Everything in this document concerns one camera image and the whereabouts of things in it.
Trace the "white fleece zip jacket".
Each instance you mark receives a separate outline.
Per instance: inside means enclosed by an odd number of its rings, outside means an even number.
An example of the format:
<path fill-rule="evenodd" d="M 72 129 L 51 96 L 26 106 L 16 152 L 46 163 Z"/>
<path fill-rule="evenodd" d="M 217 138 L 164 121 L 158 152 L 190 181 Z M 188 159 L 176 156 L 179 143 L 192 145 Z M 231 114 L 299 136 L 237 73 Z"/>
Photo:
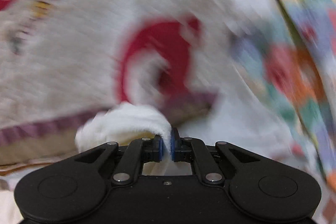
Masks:
<path fill-rule="evenodd" d="M 108 112 L 99 112 L 82 125 L 76 133 L 75 145 L 84 152 L 109 141 L 128 145 L 132 140 L 159 135 L 163 139 L 163 160 L 144 165 L 143 174 L 151 176 L 191 175 L 187 162 L 171 160 L 171 124 L 155 107 L 134 106 L 124 102 Z"/>

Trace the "quilted bear print bedspread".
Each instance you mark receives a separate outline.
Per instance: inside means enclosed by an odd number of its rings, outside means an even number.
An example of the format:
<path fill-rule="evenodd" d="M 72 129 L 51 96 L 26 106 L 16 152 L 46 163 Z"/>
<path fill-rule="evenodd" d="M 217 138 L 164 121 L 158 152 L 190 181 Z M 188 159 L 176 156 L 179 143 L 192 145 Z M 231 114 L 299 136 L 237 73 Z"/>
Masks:
<path fill-rule="evenodd" d="M 1 0 L 1 145 L 211 77 L 269 0 Z"/>

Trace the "colourful floral patterned fabric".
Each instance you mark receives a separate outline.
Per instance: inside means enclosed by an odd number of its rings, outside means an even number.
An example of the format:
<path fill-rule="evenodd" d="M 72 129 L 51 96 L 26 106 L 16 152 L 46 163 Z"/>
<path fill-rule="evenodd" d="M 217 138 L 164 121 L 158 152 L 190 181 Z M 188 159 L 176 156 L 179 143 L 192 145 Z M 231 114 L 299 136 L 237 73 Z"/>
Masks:
<path fill-rule="evenodd" d="M 275 0 L 233 47 L 257 98 L 287 124 L 310 170 L 335 187 L 335 0 Z"/>

